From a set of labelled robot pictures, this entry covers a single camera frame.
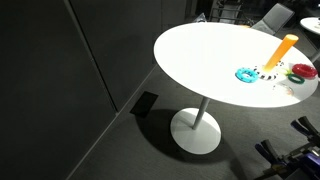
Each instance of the red object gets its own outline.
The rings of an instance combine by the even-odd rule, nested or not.
[[[318,74],[315,68],[306,64],[295,64],[292,67],[292,72],[303,78],[313,78]]]

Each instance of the white round table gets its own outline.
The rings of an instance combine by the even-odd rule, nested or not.
[[[320,20],[318,17],[303,18],[300,21],[303,28],[320,35]],[[320,57],[320,49],[311,57],[311,62],[315,62]]]
[[[219,145],[219,125],[205,112],[210,99],[268,108],[298,103],[315,91],[317,79],[300,85],[278,75],[273,81],[245,83],[235,76],[239,68],[265,65],[281,41],[254,29],[223,23],[185,24],[159,36],[154,45],[159,66],[176,82],[203,96],[200,109],[183,109],[172,119],[171,133],[181,148],[206,154]],[[296,63],[313,66],[294,47],[281,61],[283,68]],[[288,95],[283,85],[290,87],[293,95]]]

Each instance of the round base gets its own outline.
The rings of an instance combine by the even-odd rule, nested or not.
[[[193,154],[207,154],[218,147],[221,131],[217,121],[206,112],[197,129],[192,129],[198,111],[187,108],[176,113],[171,121],[171,134],[182,149]]]

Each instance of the gray floor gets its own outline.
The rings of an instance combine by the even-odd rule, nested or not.
[[[307,56],[315,52],[299,27],[282,30],[277,36],[288,33],[300,37],[295,46]],[[319,88],[307,100],[281,108],[247,108],[211,100],[207,112],[219,123],[222,141],[213,152],[199,156],[175,144],[169,124],[182,108],[199,107],[201,96],[177,84],[156,66],[70,179],[253,179],[269,168],[254,149],[255,143],[269,139],[279,154],[305,144],[306,138],[290,127],[290,122],[301,116],[307,116],[320,130]],[[159,97],[149,115],[138,118],[129,111],[144,91]]]

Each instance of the table top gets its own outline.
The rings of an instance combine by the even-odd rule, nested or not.
[[[303,18],[301,19],[300,24],[305,29],[320,35],[320,20],[318,17]]]
[[[239,68],[265,65],[281,43],[269,34],[224,23],[190,23],[169,29],[154,45],[159,66],[176,82],[211,99],[248,107],[280,107],[308,98],[318,80],[295,84],[285,75],[273,81],[240,81]],[[281,60],[284,68],[294,64],[313,64],[295,47]],[[293,90],[288,95],[282,89]]]

